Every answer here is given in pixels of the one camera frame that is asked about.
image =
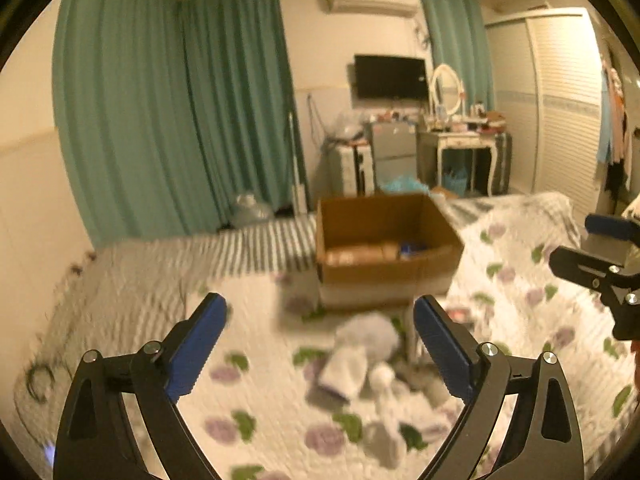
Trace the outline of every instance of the air conditioner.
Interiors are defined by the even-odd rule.
[[[331,12],[390,14],[411,18],[418,12],[420,0],[327,0]]]

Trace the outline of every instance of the striped fabric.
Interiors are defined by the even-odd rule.
[[[456,229],[496,208],[537,200],[560,218],[554,195],[457,200],[442,205]],[[104,356],[137,351],[161,340],[186,316],[186,298],[215,278],[263,272],[308,270],[315,265],[314,215],[280,219],[219,235],[153,242],[130,240],[102,250],[81,277],[61,284],[60,301],[42,344],[15,383],[12,437],[36,471],[51,478],[43,449],[55,442],[71,377],[91,348]],[[593,472],[623,433],[633,410],[586,463]]]

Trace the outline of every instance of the wardrobe door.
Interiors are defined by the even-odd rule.
[[[534,188],[567,195],[582,222],[599,192],[602,64],[593,25],[586,12],[527,21],[542,95]]]
[[[494,69],[495,108],[513,138],[510,187],[533,190],[538,150],[536,71],[525,20],[487,27]]]

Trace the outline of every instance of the sliding door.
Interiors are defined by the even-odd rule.
[[[494,68],[495,107],[513,137],[510,187],[533,191],[538,150],[536,70],[525,20],[487,28]]]
[[[527,19],[541,96],[534,190],[571,198],[578,221],[593,212],[599,183],[602,65],[586,12]]]

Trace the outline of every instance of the television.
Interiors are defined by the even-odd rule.
[[[423,59],[356,55],[354,60],[358,99],[427,100],[429,85]]]

